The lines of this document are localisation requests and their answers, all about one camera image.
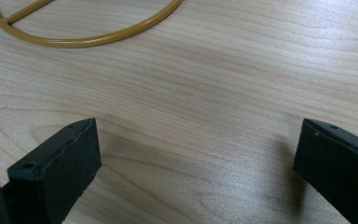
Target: yellow curved tube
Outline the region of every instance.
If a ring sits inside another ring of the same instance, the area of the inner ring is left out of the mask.
[[[95,47],[99,45],[109,44],[122,40],[133,35],[138,35],[141,32],[151,28],[160,21],[163,21],[171,13],[173,13],[183,2],[183,0],[172,0],[165,8],[156,13],[155,15],[147,18],[144,21],[141,21],[133,26],[130,26],[126,29],[116,31],[106,35],[97,35],[87,38],[78,38],[78,39],[54,39],[54,38],[45,38],[37,35],[29,35],[23,31],[17,30],[10,24],[22,19],[23,17],[29,15],[30,13],[38,10],[42,6],[50,3],[49,0],[38,0],[37,2],[25,7],[24,9],[16,12],[15,14],[9,16],[6,19],[2,19],[0,16],[0,27],[9,33],[10,35],[16,36],[18,39],[33,43],[36,45],[42,45],[52,48],[62,48],[62,49],[78,49],[78,48],[87,48]]]

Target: yellow circular frame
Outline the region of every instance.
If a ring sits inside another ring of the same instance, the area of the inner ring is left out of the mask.
[[[128,27],[126,29],[116,31],[106,35],[97,35],[87,38],[78,38],[78,39],[55,39],[55,38],[46,38],[37,35],[29,35],[23,31],[17,30],[11,26],[16,21],[21,20],[22,18],[28,16],[39,8],[47,5],[53,0],[37,0],[28,7],[21,9],[20,11],[14,13],[13,15],[3,19],[0,16],[0,27],[9,33],[10,35],[16,36],[18,39],[33,43],[36,45],[42,45],[52,48],[62,48],[62,49],[78,49],[78,48],[87,48],[95,47],[99,45],[109,44],[122,40],[133,35],[138,35],[141,32],[151,28],[160,21],[163,21],[171,13],[173,13],[183,2],[183,0],[172,0],[165,8],[156,13],[155,15],[147,18],[144,21],[136,23],[135,25]]]

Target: table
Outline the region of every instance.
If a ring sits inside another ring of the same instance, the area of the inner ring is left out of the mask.
[[[57,0],[15,27],[100,35],[168,3]],[[0,184],[87,118],[103,167],[65,224],[348,223],[291,168],[303,118],[358,135],[358,1],[185,0],[152,29],[89,49],[0,30]]]

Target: wood grain pattern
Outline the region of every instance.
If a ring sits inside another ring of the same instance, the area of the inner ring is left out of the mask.
[[[103,34],[168,2],[57,0],[15,26]],[[1,185],[9,165],[90,117],[103,168],[65,224],[347,223],[291,166],[303,118],[358,134],[358,1],[185,0],[91,49],[0,30]]]

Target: yellow wire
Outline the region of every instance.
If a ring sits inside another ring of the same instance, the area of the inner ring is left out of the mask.
[[[172,0],[165,8],[156,13],[155,15],[147,18],[144,21],[141,21],[131,27],[126,29],[116,31],[107,35],[97,35],[93,37],[87,38],[78,38],[78,39],[54,39],[54,38],[45,38],[36,35],[29,35],[24,33],[23,31],[17,30],[7,24],[6,19],[2,19],[0,16],[0,27],[9,33],[10,35],[16,36],[18,39],[27,41],[29,43],[33,43],[36,45],[42,45],[46,47],[52,48],[68,48],[68,49],[76,49],[76,48],[86,48],[86,47],[95,47],[99,45],[104,45],[112,42],[116,42],[118,40],[122,40],[133,35],[138,35],[141,32],[149,29],[150,27],[156,25],[160,21],[163,21],[167,18],[171,13],[173,13],[179,5],[183,2],[183,0]]]

